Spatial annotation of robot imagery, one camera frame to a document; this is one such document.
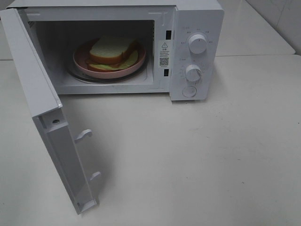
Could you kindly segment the round door release button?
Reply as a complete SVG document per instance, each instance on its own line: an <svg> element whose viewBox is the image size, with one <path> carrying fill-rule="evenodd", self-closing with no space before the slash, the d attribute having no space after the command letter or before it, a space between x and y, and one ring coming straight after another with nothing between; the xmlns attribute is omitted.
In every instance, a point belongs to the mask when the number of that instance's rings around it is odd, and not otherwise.
<svg viewBox="0 0 301 226"><path fill-rule="evenodd" d="M194 97L196 93L197 93L197 89L194 86L187 86L182 91L182 94L185 97Z"/></svg>

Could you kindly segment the sandwich with lettuce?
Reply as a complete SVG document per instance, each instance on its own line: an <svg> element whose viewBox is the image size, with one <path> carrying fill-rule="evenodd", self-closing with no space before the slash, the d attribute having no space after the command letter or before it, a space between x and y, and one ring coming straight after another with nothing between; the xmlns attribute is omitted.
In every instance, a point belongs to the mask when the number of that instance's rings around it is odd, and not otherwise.
<svg viewBox="0 0 301 226"><path fill-rule="evenodd" d="M103 35L89 51L87 68L97 72L127 69L138 61L139 48L136 39Z"/></svg>

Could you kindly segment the pink round plate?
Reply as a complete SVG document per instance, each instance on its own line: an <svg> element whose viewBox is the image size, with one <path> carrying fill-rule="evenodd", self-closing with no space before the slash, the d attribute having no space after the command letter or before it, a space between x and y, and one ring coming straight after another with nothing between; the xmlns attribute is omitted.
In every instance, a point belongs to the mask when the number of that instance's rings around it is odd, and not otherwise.
<svg viewBox="0 0 301 226"><path fill-rule="evenodd" d="M73 53L73 61L82 73L97 79L117 79L135 73L145 62L146 49L137 44L133 53L117 65L96 64L90 59L89 51L96 40L86 42Z"/></svg>

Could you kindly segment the white microwave door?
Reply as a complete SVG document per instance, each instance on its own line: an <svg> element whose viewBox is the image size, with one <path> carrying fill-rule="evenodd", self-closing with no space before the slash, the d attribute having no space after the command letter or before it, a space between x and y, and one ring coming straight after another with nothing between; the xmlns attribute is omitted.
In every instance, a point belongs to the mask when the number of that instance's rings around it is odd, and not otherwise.
<svg viewBox="0 0 301 226"><path fill-rule="evenodd" d="M97 202L76 147L92 131L86 129L73 137L63 105L49 78L48 68L37 35L23 9L0 12L4 32L24 90L32 120L54 163L77 214Z"/></svg>

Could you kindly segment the lower white microwave knob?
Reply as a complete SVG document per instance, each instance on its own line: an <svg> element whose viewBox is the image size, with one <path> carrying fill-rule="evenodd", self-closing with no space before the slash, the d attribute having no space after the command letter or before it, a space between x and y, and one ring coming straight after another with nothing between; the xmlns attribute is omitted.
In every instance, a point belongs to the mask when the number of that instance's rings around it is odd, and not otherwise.
<svg viewBox="0 0 301 226"><path fill-rule="evenodd" d="M195 82L201 79L201 70L198 65L189 65L185 69L186 80Z"/></svg>

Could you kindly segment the white microwave knob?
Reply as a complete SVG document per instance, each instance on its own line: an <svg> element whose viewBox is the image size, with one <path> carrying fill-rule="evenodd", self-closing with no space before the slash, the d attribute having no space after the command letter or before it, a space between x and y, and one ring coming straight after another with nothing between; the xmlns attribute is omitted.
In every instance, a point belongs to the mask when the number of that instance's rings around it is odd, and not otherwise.
<svg viewBox="0 0 301 226"><path fill-rule="evenodd" d="M207 37L202 33L194 33L188 38L190 52L201 54L207 49Z"/></svg>
<svg viewBox="0 0 301 226"><path fill-rule="evenodd" d="M201 70L198 65L189 65L185 69L186 80L195 82L201 79Z"/></svg>

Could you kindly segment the white warning label sticker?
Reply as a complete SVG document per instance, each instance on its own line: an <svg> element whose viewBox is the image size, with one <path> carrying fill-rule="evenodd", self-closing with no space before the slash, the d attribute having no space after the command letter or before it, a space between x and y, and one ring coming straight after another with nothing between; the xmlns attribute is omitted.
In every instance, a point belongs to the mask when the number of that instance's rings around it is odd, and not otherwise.
<svg viewBox="0 0 301 226"><path fill-rule="evenodd" d="M158 41L158 67L168 68L171 62L173 42L171 40Z"/></svg>

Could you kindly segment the white microwave oven body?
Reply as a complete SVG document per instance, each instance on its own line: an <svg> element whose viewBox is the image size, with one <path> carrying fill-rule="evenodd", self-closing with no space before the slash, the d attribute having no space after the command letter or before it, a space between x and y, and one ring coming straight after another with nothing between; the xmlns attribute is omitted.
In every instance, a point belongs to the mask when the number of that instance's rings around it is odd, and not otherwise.
<svg viewBox="0 0 301 226"><path fill-rule="evenodd" d="M37 35L49 78L57 94L168 93L173 101L207 96L224 11L215 0L15 0L6 9L23 9ZM190 52L188 38L207 37L207 49ZM138 39L149 57L143 83L95 84L70 76L65 64L82 43L102 35ZM158 41L173 42L168 68L158 67ZM198 65L201 79L186 80L185 69ZM194 97L182 91L194 86Z"/></svg>

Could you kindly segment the upper white microwave knob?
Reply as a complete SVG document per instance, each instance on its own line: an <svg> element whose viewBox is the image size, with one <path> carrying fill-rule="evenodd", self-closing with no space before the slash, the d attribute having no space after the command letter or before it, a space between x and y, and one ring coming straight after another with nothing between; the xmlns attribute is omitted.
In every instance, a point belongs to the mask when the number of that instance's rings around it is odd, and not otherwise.
<svg viewBox="0 0 301 226"><path fill-rule="evenodd" d="M190 52L201 54L207 49L207 37L202 33L194 33L188 38Z"/></svg>

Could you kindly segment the glass microwave turntable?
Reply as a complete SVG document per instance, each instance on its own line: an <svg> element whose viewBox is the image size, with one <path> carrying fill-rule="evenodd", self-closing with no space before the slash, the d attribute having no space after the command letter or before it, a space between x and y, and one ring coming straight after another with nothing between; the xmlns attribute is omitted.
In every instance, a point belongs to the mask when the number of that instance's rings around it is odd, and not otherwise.
<svg viewBox="0 0 301 226"><path fill-rule="evenodd" d="M95 84L113 84L113 83L121 83L121 84L134 84L134 83L143 83L146 82L148 79L147 75L147 67L148 67L148 61L149 57L147 56L144 63L142 64L139 69L137 69L135 72L123 76L120 78L114 78L114 79L99 79L94 78L91 76L88 76L81 72L74 63L69 61L65 64L66 72L72 76L74 79L77 79L81 82L85 83L95 83Z"/></svg>

